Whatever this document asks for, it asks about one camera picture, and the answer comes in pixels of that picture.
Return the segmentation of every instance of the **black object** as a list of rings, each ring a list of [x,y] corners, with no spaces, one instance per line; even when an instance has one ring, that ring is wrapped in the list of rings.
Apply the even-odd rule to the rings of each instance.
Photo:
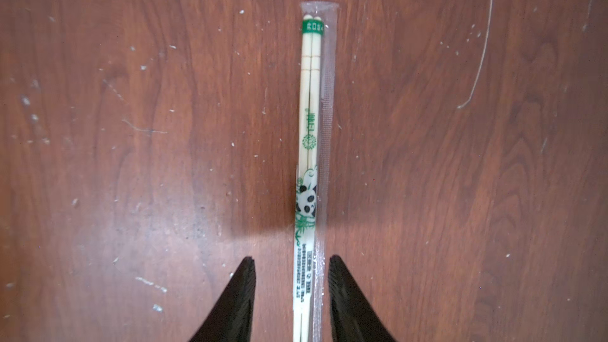
[[[396,342],[338,255],[330,258],[329,282],[334,342]],[[249,342],[254,294],[255,263],[247,256],[190,342]]]
[[[334,342],[395,342],[338,255],[330,258],[328,280]]]
[[[254,295],[255,262],[247,256],[190,342],[249,342]]]

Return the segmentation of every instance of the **green label band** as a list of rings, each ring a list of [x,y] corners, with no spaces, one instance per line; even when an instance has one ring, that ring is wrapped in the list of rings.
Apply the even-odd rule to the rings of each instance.
[[[323,22],[321,20],[304,20],[302,22],[302,33],[323,34]]]

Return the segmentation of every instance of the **clear plastic packaging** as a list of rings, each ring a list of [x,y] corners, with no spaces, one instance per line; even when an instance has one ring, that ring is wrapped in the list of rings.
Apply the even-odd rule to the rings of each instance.
[[[338,4],[303,2],[294,237],[294,341],[321,341]]]

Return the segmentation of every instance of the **scratch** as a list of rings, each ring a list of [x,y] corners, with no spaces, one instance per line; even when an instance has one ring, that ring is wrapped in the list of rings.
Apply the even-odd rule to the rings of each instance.
[[[264,106],[262,108],[262,114],[266,114],[266,95],[268,94],[268,88],[264,90]]]
[[[114,86],[112,86],[111,83],[109,83],[107,80],[103,79],[102,82],[104,84],[106,84],[106,86],[108,86],[110,89],[112,89],[112,91],[114,92],[114,94],[116,94],[116,96],[123,102],[126,102],[125,98],[122,97],[122,95],[120,95],[120,93],[118,93],[118,91],[114,88]]]
[[[151,281],[148,281],[148,280],[144,279],[144,278],[143,278],[143,277],[141,277],[141,276],[137,276],[137,277],[135,277],[135,280],[137,280],[137,281],[141,281],[142,283],[144,283],[144,284],[146,284],[146,285],[149,285],[150,287],[154,287],[154,288],[156,288],[156,289],[160,290],[160,291],[161,291],[161,292],[163,292],[163,293],[166,293],[166,292],[167,292],[167,288],[162,287],[162,286],[160,286],[160,285],[158,285],[158,284],[155,284],[155,283],[153,283],[153,282],[151,282]]]
[[[125,122],[126,124],[128,124],[128,125],[129,125],[129,126],[132,128],[132,129],[134,129],[135,131],[139,131],[139,132],[149,132],[149,133],[154,133],[154,132],[156,132],[156,133],[167,133],[167,132],[165,132],[165,131],[156,131],[156,130],[154,130],[154,129],[145,129],[145,128],[139,128],[139,127],[136,127],[136,126],[132,125],[132,124],[131,124],[131,122],[129,122],[129,121],[128,121],[128,120],[126,120],[126,119],[122,119],[122,121],[123,121],[123,122]]]
[[[361,17],[361,33],[359,34],[359,38],[357,39],[357,46],[354,49],[353,61],[357,61],[357,52],[359,51],[359,46],[361,44],[361,38],[363,37],[363,24],[365,24],[365,11],[367,9],[367,1],[363,3],[363,16]]]
[[[587,17],[585,17],[585,24],[582,26],[582,32],[587,32],[587,27],[589,26],[589,16],[591,15],[591,6],[593,5],[593,0],[589,0],[589,4],[587,4]]]
[[[542,146],[541,146],[541,155],[542,153],[545,151],[545,147],[547,146],[547,138],[545,138],[545,140],[542,142]]]
[[[488,26],[486,28],[486,39],[483,42],[482,58],[479,61],[479,68],[477,69],[477,75],[475,77],[475,82],[473,82],[473,88],[471,88],[471,93],[469,94],[468,99],[464,103],[456,106],[457,109],[465,108],[465,106],[471,102],[471,99],[473,98],[473,93],[475,93],[475,88],[477,87],[477,81],[479,80],[479,74],[482,72],[483,60],[486,57],[486,49],[488,48],[488,37],[490,36],[490,21],[492,20],[492,4],[493,3],[494,3],[494,0],[490,0],[490,10],[488,11]]]

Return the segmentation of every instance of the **wooden surface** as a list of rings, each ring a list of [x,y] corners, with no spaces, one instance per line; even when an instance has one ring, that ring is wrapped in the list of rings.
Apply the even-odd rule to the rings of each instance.
[[[1,340],[185,341],[245,255],[291,338],[300,1],[0,0]],[[391,333],[607,340],[608,0],[330,1],[327,254]]]

